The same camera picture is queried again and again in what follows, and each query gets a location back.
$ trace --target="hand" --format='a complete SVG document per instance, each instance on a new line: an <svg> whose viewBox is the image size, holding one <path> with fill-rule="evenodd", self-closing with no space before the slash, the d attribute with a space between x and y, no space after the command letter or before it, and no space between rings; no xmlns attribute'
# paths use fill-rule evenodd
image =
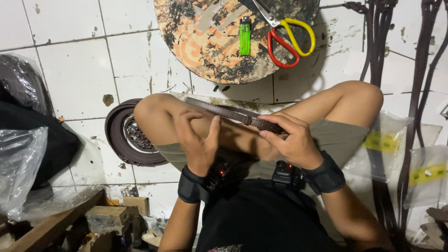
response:
<svg viewBox="0 0 448 252"><path fill-rule="evenodd" d="M286 139L263 130L260 135L274 146L288 162L304 169L316 169L323 163L323 157L314 145L308 123L285 113L263 115L259 119L280 125L289 136Z"/></svg>
<svg viewBox="0 0 448 252"><path fill-rule="evenodd" d="M221 117L213 117L208 137L203 140L191 127L191 120L200 119L203 116L195 111L185 111L174 119L179 144L187 156L188 169L199 177L206 177L210 166L215 161L221 129Z"/></svg>

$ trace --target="yellow label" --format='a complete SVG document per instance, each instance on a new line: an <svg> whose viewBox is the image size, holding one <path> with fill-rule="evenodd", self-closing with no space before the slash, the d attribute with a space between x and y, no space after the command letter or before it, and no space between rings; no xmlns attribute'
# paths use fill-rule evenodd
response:
<svg viewBox="0 0 448 252"><path fill-rule="evenodd" d="M420 167L409 172L409 186L425 184L447 177L446 164Z"/></svg>
<svg viewBox="0 0 448 252"><path fill-rule="evenodd" d="M395 138L384 132L371 130L362 145L367 149L395 154L400 146L401 137Z"/></svg>

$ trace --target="shorts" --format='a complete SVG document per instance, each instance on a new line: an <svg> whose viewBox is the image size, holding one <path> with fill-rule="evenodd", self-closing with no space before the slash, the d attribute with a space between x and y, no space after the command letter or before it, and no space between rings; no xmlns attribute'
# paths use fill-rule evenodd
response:
<svg viewBox="0 0 448 252"><path fill-rule="evenodd" d="M365 127L333 122L324 118L320 118L310 125L311 135L317 147L320 150L325 150L339 167L342 167L357 151L369 130ZM179 171L182 171L187 164L185 153L179 143L155 145L154 147ZM276 162L278 160L286 161L282 155L271 161L260 161L251 155L221 148L217 155L235 167L240 179L271 179Z"/></svg>

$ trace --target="green lighter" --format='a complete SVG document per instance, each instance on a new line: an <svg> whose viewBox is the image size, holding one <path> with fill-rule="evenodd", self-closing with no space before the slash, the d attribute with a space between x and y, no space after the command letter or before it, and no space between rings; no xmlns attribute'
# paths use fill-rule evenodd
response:
<svg viewBox="0 0 448 252"><path fill-rule="evenodd" d="M250 54L250 18L240 19L240 55Z"/></svg>

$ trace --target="scissors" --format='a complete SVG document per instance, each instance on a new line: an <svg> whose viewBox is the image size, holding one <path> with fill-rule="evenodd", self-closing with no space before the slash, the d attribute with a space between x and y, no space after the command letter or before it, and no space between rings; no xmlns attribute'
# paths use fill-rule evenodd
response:
<svg viewBox="0 0 448 252"><path fill-rule="evenodd" d="M270 11L270 9L266 6L265 3L263 3L261 0L253 0L255 5L257 6L258 10L260 10L263 17L266 19L268 24L272 27L272 30L270 30L267 33L267 51L269 53L269 57L271 57L274 64L276 64L278 67L282 68L291 68L299 62L299 55L302 57L310 55L316 46L316 37L314 35L313 30L309 25L302 21L298 21L291 18L285 18L283 20L279 20L274 14ZM300 27L305 28L305 30L310 34L311 37L311 47L310 50L307 53L302 52L302 50L299 48L299 45L297 44L296 39L294 38L294 34L291 31L291 28L289 28L288 24L294 24L298 25ZM278 26L283 26L286 29L286 32L289 35L289 38L291 39L291 42L293 43L294 48L292 48L290 45L288 45L283 39L281 39L277 33L275 28ZM273 48L272 48L272 38L275 39L282 47L284 47L286 50L288 50L290 53L292 53L296 57L296 61L290 65L283 64L280 61L278 61L274 57Z"/></svg>

